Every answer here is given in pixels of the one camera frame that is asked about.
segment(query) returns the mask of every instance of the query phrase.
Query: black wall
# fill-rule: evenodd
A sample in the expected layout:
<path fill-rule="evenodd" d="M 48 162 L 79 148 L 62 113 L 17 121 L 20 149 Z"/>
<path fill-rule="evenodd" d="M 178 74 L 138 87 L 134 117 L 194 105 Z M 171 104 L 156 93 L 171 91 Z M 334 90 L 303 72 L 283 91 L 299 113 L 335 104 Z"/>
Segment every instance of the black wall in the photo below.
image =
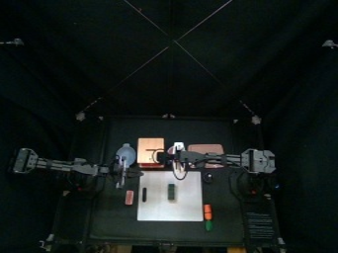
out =
<path fill-rule="evenodd" d="M 16 148 L 66 159 L 74 122 L 52 92 L 8 51 L 0 51 L 0 252 L 39 252 L 52 230 L 58 189 L 52 175 L 7 174 Z"/>
<path fill-rule="evenodd" d="M 266 118 L 282 182 L 282 235 L 290 252 L 335 252 L 338 53 L 327 51 Z"/>

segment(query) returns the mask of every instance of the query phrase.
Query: orange block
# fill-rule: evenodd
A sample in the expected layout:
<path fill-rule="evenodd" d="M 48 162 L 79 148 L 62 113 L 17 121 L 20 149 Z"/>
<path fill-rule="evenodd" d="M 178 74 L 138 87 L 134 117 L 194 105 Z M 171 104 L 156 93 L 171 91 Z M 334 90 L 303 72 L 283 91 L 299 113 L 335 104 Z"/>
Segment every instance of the orange block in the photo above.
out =
<path fill-rule="evenodd" d="M 139 138 L 138 163 L 142 168 L 164 168 L 156 160 L 158 152 L 164 152 L 164 139 Z"/>

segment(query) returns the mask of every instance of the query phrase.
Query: small block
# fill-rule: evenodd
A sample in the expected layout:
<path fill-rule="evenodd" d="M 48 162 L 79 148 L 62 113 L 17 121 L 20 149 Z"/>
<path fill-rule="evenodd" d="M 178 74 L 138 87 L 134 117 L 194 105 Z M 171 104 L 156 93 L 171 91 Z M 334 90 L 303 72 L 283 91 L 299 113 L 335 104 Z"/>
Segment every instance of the small block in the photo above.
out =
<path fill-rule="evenodd" d="M 174 184 L 168 184 L 168 200 L 174 201 Z"/>
<path fill-rule="evenodd" d="M 126 193 L 126 202 L 124 204 L 127 206 L 131 206 L 132 205 L 132 202 L 134 202 L 134 191 L 127 191 Z"/>

